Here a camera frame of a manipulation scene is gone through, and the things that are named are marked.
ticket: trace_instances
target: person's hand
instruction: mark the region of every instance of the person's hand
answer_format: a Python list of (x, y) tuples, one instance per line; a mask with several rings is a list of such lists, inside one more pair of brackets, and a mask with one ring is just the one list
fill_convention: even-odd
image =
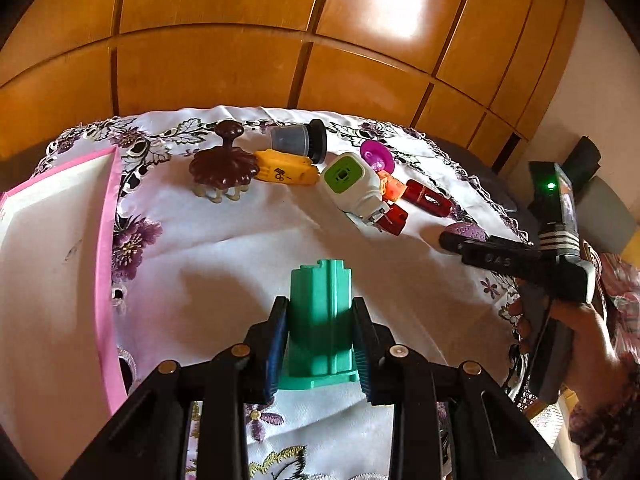
[[(517, 300), (509, 307), (512, 316), (522, 314)], [(574, 331), (574, 349), (565, 384), (571, 388), (583, 408), (590, 413), (616, 402), (627, 382), (625, 365), (614, 352), (604, 320), (591, 305), (554, 301), (549, 316), (563, 322)], [(520, 349), (531, 350), (531, 326), (525, 317), (517, 325), (523, 339)]]

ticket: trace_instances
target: pink toy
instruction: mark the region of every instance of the pink toy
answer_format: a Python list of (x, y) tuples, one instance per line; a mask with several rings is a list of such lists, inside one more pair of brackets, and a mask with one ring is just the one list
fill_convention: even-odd
[(466, 238), (472, 238), (473, 240), (486, 241), (486, 232), (479, 225), (471, 224), (470, 222), (456, 222), (450, 224), (444, 228), (447, 233), (453, 233)]
[(360, 156), (375, 172), (385, 170), (387, 173), (393, 173), (396, 168), (394, 156), (388, 147), (377, 140), (365, 140), (360, 145)]

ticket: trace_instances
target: white tray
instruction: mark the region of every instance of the white tray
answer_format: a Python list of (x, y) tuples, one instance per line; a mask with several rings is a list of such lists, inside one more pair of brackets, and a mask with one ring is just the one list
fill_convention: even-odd
[(116, 148), (0, 199), (0, 424), (40, 480), (59, 479), (126, 392), (111, 311)]

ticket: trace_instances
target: embroidered tablecloth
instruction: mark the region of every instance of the embroidered tablecloth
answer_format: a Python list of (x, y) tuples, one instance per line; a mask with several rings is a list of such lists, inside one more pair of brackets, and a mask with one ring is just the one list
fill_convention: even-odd
[[(191, 190), (193, 153), (221, 143), (213, 126), (245, 127), (236, 145), (269, 146), (274, 124), (324, 121), (328, 159), (384, 142), (394, 176), (418, 180), (455, 204), (441, 219), (402, 202), (409, 218), (400, 237), (342, 213), (318, 186), (254, 180), (238, 202), (215, 204)], [(438, 246), (443, 227), (471, 221), (489, 234), (526, 241), (515, 221), (478, 179), (412, 128), (330, 112), (274, 108), (185, 108), (115, 117), (63, 132), (36, 173), (117, 144), (124, 172), (113, 239), (113, 309), (119, 346), (132, 356), (139, 383), (162, 360), (211, 359), (264, 320), (276, 296), (289, 295), (292, 269), (322, 258), (345, 261), (353, 293), (375, 322), (427, 359), (482, 363), (498, 383), (517, 382), (522, 363), (506, 313), (510, 280), (463, 266)], [(187, 478), (196, 475), (200, 407), (193, 412)], [(359, 384), (308, 392), (279, 391), (269, 406), (246, 406), (254, 479), (386, 478), (392, 409), (369, 406)]]

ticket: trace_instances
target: black lid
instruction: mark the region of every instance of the black lid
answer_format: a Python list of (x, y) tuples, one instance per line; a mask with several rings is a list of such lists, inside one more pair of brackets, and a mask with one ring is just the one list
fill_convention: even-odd
[(322, 164), (326, 157), (326, 128), (320, 119), (312, 119), (306, 124), (309, 134), (309, 151), (307, 156), (314, 164)]

